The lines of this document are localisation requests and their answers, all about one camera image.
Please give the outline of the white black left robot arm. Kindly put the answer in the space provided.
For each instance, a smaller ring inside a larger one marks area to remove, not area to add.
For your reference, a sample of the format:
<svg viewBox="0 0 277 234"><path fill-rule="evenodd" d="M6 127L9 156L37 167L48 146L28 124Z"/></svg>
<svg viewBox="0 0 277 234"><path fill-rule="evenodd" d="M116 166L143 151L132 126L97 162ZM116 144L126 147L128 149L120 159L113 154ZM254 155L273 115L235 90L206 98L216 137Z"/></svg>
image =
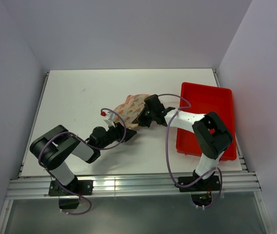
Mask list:
<svg viewBox="0 0 277 234"><path fill-rule="evenodd" d="M135 130L125 129L121 123L115 123L107 130L95 127L86 142L83 142L64 126L58 125L33 141L30 152L60 182L60 190L71 195L78 190L78 179L65 162L69 155L91 164L107 146L114 142L127 142L136 134Z"/></svg>

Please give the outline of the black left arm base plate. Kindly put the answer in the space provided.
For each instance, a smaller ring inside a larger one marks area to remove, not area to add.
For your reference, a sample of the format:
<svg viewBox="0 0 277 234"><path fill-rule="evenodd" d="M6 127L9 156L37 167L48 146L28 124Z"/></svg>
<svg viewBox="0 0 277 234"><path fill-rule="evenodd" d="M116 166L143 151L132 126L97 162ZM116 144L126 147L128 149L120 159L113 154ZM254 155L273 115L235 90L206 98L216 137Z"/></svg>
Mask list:
<svg viewBox="0 0 277 234"><path fill-rule="evenodd" d="M60 185L56 180L51 181L48 191L49 197L58 197L58 206L63 211L72 212L79 205L89 202L85 197L92 195L92 180L73 180L67 186Z"/></svg>

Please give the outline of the pink mesh laundry bag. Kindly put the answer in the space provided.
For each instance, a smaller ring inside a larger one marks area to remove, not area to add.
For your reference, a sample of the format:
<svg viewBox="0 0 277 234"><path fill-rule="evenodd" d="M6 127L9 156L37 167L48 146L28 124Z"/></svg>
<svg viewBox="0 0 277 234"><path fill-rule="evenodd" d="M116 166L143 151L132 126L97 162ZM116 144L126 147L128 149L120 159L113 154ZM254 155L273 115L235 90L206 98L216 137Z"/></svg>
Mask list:
<svg viewBox="0 0 277 234"><path fill-rule="evenodd" d="M125 122L128 129L134 130L138 127L137 123L132 123L144 108L144 100L149 97L149 94L129 95L123 104L120 104L114 109Z"/></svg>

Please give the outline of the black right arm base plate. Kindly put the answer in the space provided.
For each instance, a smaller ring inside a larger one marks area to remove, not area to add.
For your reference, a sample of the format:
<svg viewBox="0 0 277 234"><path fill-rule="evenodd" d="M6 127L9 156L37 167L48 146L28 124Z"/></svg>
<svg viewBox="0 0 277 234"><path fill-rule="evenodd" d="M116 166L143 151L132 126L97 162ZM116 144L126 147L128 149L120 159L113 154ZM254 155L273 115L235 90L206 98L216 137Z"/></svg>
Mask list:
<svg viewBox="0 0 277 234"><path fill-rule="evenodd" d="M180 176L178 177L178 184L188 185L195 181L194 176ZM210 178L203 180L200 179L194 185L186 188L180 188L180 192L212 192L219 191L221 188L220 178L217 175L212 175Z"/></svg>

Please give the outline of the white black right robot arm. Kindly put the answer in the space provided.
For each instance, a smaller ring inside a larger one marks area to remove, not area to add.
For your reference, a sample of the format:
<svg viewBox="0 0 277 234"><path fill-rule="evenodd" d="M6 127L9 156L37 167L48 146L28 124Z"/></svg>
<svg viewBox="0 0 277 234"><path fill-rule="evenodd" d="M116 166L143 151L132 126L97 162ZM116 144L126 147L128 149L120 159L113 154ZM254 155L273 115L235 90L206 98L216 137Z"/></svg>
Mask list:
<svg viewBox="0 0 277 234"><path fill-rule="evenodd" d="M202 155L196 169L193 171L193 182L198 190L204 190L210 184L210 178L218 169L217 165L221 156L233 143L233 136L215 112L207 114L194 114L186 112L191 105L185 107L165 107L159 100L158 95L151 95L144 99L144 107L133 123L141 127L149 127L152 122L166 127L166 165L172 181L177 184L172 174L169 154L168 136L170 127L179 128L196 137Z"/></svg>

